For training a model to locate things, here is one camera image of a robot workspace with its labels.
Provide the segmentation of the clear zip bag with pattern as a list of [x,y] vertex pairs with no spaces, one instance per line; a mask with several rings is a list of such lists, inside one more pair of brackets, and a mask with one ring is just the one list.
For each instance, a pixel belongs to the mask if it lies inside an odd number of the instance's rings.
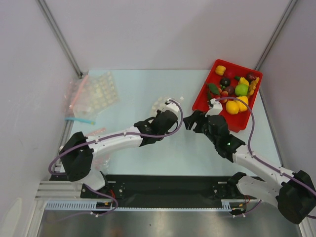
[[[162,112],[161,109],[165,103],[165,101],[170,98],[170,97],[159,97],[152,105],[152,108],[151,108],[151,115],[152,116],[156,116],[158,113]],[[183,102],[184,100],[184,97],[181,96],[181,97],[176,97],[176,98],[173,98],[177,101],[179,101],[180,103]]]

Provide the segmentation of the lychee bunch with leaves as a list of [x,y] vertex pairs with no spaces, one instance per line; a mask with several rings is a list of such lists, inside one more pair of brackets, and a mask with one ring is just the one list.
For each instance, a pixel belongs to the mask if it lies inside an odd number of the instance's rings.
[[207,83],[206,93],[207,93],[208,102],[210,102],[211,99],[219,99],[223,97],[228,97],[229,93],[226,89],[227,88],[223,85],[217,86],[214,83]]

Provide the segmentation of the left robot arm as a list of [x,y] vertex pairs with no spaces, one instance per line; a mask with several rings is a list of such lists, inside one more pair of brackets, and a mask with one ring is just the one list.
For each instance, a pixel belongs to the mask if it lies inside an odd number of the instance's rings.
[[100,136],[85,136],[76,132],[60,152],[61,163],[70,182],[79,182],[91,188],[93,194],[102,198],[108,194],[109,186],[103,173],[93,166],[97,158],[127,148],[154,144],[170,134],[178,125],[178,109],[164,109],[155,117],[135,123],[119,133],[112,133],[106,139]]

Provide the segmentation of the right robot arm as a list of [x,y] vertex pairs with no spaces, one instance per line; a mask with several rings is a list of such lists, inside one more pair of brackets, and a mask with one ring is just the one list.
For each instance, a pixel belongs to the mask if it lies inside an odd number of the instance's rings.
[[194,111],[183,122],[187,130],[204,134],[221,157],[259,177],[257,180],[243,173],[235,174],[228,185],[231,197],[248,195],[258,198],[275,206],[293,224],[300,224],[309,217],[316,206],[316,189],[309,174],[273,165],[257,156],[248,144],[230,133],[222,115]]

